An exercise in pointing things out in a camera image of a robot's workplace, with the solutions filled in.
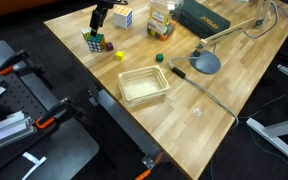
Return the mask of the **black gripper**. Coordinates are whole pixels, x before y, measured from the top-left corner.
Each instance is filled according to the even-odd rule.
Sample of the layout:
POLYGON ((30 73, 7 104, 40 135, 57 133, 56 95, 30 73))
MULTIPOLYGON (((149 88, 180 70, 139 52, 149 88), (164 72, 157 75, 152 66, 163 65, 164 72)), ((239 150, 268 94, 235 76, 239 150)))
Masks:
POLYGON ((105 18, 108 13, 108 9, 112 9, 114 5, 127 5, 127 0, 95 0, 97 7, 102 10, 100 13, 97 10, 92 11, 91 21, 90 21, 90 35, 96 36, 99 27, 102 28, 105 18))

